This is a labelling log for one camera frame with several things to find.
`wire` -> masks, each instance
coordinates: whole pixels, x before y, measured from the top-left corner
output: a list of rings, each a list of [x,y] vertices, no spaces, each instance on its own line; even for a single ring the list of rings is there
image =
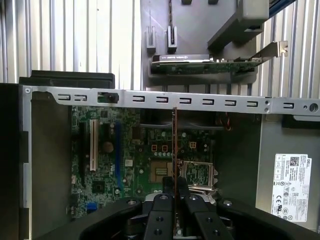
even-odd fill
[[[231,123],[230,123],[230,117],[229,114],[225,113],[225,119],[222,119],[222,117],[219,118],[219,123],[225,128],[225,130],[230,131],[232,129]]]

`white pci slot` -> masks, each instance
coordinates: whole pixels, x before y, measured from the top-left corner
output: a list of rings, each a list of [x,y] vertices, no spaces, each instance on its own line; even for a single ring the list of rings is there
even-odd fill
[[[99,122],[97,119],[90,120],[90,171],[98,168],[98,136]]]

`metal bracket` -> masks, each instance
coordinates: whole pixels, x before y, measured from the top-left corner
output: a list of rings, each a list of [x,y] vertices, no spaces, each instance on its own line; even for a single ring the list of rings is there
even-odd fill
[[[168,26],[166,31],[166,42],[167,42],[167,52],[172,54],[177,51],[178,47],[178,34],[177,27],[174,26],[173,29],[171,26]]]
[[[261,58],[261,63],[263,64],[272,58],[279,58],[284,54],[285,57],[288,56],[288,41],[274,41],[269,45],[261,49],[252,58]]]
[[[154,54],[156,52],[156,28],[154,26],[147,27],[146,30],[146,51],[148,54]]]
[[[98,101],[102,92],[97,88],[73,88],[52,86],[23,86],[31,93],[24,94],[23,99],[30,102],[33,92],[48,92],[58,104],[69,106],[96,106],[138,109],[168,109],[177,107],[178,110],[230,112],[247,114],[288,114],[297,116],[320,117],[320,99],[303,99],[289,97],[257,97],[221,94],[197,94],[184,92],[161,91],[131,91],[106,89],[107,93],[118,94],[117,103]],[[70,95],[69,100],[60,100],[60,96]],[[87,101],[75,101],[75,95],[87,96]],[[23,113],[30,119],[30,112]]]

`white label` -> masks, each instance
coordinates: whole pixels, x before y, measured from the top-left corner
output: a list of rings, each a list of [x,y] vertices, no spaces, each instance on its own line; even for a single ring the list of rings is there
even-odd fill
[[[307,154],[276,154],[271,213],[290,222],[306,222],[312,159]]]
[[[124,161],[124,166],[125,167],[132,167],[134,165],[134,161],[133,160],[130,160],[130,159],[127,159]]]
[[[76,175],[72,175],[71,176],[71,184],[76,184],[76,181],[77,181]]]

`green circuit board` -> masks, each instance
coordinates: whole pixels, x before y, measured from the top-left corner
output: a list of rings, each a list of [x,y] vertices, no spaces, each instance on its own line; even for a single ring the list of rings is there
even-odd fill
[[[140,127],[140,109],[73,106],[70,214],[88,214],[119,198],[162,192],[162,177],[172,172],[172,130]],[[90,120],[98,120],[98,162],[90,171]],[[212,162],[211,131],[179,129],[178,158]],[[189,184],[208,184],[208,167],[189,163]]]

